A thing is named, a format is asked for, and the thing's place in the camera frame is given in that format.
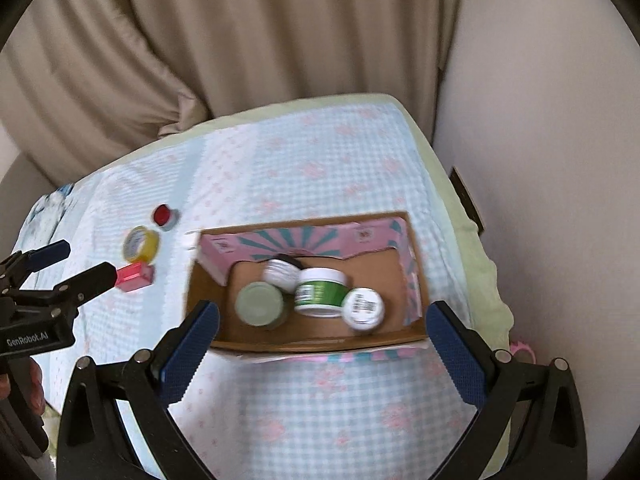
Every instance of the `red lid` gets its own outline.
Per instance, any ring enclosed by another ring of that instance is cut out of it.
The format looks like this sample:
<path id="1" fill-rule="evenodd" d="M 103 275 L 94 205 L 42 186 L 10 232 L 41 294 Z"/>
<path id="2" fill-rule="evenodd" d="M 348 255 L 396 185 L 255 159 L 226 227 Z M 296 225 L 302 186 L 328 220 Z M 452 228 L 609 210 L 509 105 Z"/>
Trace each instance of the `red lid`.
<path id="1" fill-rule="evenodd" d="M 154 222 L 159 226 L 163 226 L 171 218 L 171 210 L 167 204 L 160 204 L 154 211 Z"/>

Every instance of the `red box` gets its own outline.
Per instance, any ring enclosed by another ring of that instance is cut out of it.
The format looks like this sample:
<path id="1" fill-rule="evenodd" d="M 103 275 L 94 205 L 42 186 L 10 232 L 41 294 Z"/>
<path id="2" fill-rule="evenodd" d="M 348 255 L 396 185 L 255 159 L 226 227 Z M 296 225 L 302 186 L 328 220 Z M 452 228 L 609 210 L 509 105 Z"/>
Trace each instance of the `red box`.
<path id="1" fill-rule="evenodd" d="M 124 291 L 131 292 L 154 282 L 154 266 L 145 262 L 137 262 L 118 269 L 116 286 Z"/>

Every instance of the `brown cardboard bottom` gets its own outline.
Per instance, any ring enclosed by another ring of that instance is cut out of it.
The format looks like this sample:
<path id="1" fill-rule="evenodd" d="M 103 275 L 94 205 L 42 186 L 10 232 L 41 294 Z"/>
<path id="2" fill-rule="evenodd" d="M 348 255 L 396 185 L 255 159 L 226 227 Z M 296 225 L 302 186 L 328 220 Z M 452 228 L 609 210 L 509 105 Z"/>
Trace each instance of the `brown cardboard bottom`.
<path id="1" fill-rule="evenodd" d="M 395 212 L 305 222 L 281 222 L 278 225 L 328 225 L 386 216 L 402 216 L 408 220 L 406 213 Z M 265 226 L 223 228 L 207 230 L 206 233 L 245 232 L 258 227 Z M 415 247 L 414 234 L 411 228 L 409 231 L 412 246 Z M 327 257 L 301 257 L 300 260 L 308 266 L 341 270 L 350 277 L 351 288 L 366 286 L 376 290 L 385 303 L 385 319 L 382 325 L 371 334 L 359 335 L 354 333 L 341 318 L 319 319 L 298 314 L 294 311 L 293 297 L 285 295 L 289 317 L 282 325 L 274 330 L 249 326 L 242 323 L 236 315 L 234 309 L 236 295 L 246 284 L 262 279 L 262 270 L 266 263 L 239 262 L 235 264 L 226 287 L 217 284 L 200 264 L 195 263 L 191 275 L 187 310 L 191 310 L 199 300 L 211 300 L 218 305 L 221 317 L 220 330 L 216 339 L 211 343 L 211 347 L 242 352 L 333 352 L 375 348 L 426 338 L 423 319 L 419 319 L 409 326 L 403 325 L 406 283 L 396 250 L 389 249 L 377 253 L 359 254 L 347 260 Z M 417 261 L 420 268 L 421 299 L 422 304 L 425 305 L 428 304 L 428 292 L 419 256 L 417 256 Z"/>

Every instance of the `metal screw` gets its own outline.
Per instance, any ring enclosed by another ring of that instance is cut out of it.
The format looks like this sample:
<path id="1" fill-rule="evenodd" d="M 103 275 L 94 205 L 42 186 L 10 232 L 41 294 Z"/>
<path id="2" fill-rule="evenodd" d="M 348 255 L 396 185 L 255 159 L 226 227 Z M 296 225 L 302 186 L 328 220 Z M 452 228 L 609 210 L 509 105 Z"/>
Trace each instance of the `metal screw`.
<path id="1" fill-rule="evenodd" d="M 147 350 L 146 348 L 138 350 L 135 354 L 133 354 L 133 360 L 137 363 L 144 363 L 145 361 L 149 361 L 150 357 L 151 350 Z"/>
<path id="2" fill-rule="evenodd" d="M 91 359 L 89 359 L 87 356 L 81 357 L 81 358 L 78 359 L 78 361 L 76 361 L 76 366 L 80 370 L 84 370 L 90 364 L 91 364 Z"/>
<path id="3" fill-rule="evenodd" d="M 558 370 L 562 370 L 563 372 L 569 369 L 569 363 L 561 357 L 559 357 L 558 359 L 554 359 L 554 366 Z"/>
<path id="4" fill-rule="evenodd" d="M 496 350 L 495 358 L 498 359 L 501 363 L 510 363 L 511 362 L 511 354 L 506 350 Z"/>

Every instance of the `black lid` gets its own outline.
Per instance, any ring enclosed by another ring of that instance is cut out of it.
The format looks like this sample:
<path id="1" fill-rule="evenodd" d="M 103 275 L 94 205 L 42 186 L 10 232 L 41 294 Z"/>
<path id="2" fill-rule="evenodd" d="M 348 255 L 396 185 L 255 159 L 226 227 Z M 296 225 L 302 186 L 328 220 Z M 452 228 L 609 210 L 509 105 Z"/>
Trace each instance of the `black lid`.
<path id="1" fill-rule="evenodd" d="M 293 256 L 289 256 L 288 254 L 276 254 L 273 258 L 271 258 L 271 260 L 280 260 L 281 262 L 287 262 L 288 264 L 291 264 L 294 267 L 299 268 L 300 270 L 306 269 L 306 265 L 304 263 L 302 263 L 299 259 L 294 258 Z"/>

